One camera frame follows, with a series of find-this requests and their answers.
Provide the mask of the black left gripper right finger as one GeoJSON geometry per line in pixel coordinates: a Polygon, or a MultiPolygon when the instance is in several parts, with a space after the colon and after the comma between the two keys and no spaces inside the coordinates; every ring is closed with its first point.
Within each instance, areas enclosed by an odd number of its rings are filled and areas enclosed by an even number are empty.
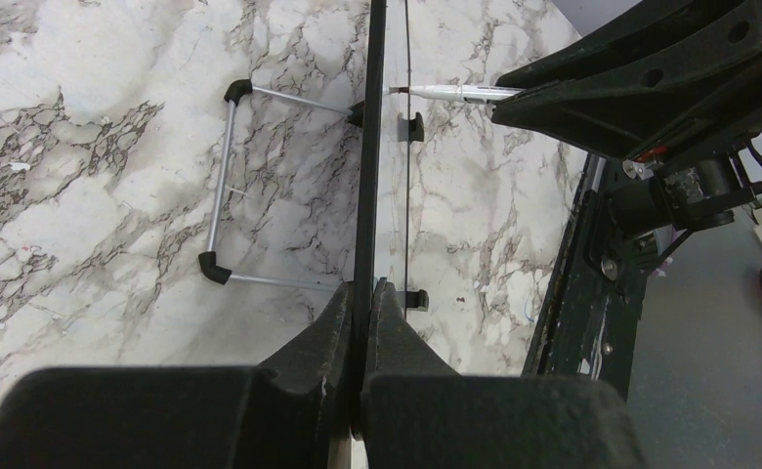
{"type": "Polygon", "coordinates": [[[619,393],[574,376],[463,375],[409,325],[380,279],[360,430],[371,468],[644,468],[619,393]]]}

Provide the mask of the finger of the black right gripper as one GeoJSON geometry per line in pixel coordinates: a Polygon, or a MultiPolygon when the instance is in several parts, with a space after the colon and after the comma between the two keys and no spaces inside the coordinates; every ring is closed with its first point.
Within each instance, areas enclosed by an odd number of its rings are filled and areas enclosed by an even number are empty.
{"type": "Polygon", "coordinates": [[[552,82],[498,104],[494,124],[532,130],[611,159],[653,149],[709,152],[762,133],[762,61],[670,86],[654,69],[640,84],[609,78],[552,82]]]}
{"type": "Polygon", "coordinates": [[[668,85],[762,61],[762,1],[642,1],[557,53],[504,73],[503,87],[609,78],[640,84],[658,69],[668,85]]]}

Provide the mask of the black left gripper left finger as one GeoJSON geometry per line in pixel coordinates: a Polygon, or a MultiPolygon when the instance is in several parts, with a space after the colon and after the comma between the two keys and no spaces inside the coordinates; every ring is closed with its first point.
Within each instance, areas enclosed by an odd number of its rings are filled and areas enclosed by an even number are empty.
{"type": "Polygon", "coordinates": [[[253,365],[53,367],[0,405],[0,468],[346,468],[353,288],[253,365]]]}

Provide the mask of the white red whiteboard marker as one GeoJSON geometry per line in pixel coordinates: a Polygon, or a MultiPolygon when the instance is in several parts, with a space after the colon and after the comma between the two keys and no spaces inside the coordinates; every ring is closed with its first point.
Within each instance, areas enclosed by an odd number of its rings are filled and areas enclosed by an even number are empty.
{"type": "Polygon", "coordinates": [[[524,89],[474,85],[423,85],[388,87],[389,94],[408,94],[425,100],[495,106],[525,93],[524,89]]]}

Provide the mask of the small black-framed whiteboard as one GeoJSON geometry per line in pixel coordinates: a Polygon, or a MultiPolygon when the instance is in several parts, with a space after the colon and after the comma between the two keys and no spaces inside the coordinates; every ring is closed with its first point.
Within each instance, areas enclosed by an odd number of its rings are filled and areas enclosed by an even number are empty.
{"type": "Polygon", "coordinates": [[[354,278],[258,366],[246,442],[369,440],[374,425],[400,435],[410,408],[400,376],[442,363],[406,319],[429,298],[406,286],[410,146],[422,140],[423,121],[410,109],[405,2],[371,3],[366,65],[364,98],[346,110],[362,131],[354,278]]]}

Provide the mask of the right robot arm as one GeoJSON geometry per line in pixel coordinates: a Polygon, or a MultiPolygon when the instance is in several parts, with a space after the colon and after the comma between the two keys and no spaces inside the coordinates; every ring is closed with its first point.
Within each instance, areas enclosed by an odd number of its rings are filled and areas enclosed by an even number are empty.
{"type": "Polygon", "coordinates": [[[640,1],[496,83],[518,95],[493,123],[655,164],[606,196],[614,235],[725,225],[761,193],[739,152],[762,134],[762,1],[640,1]]]}

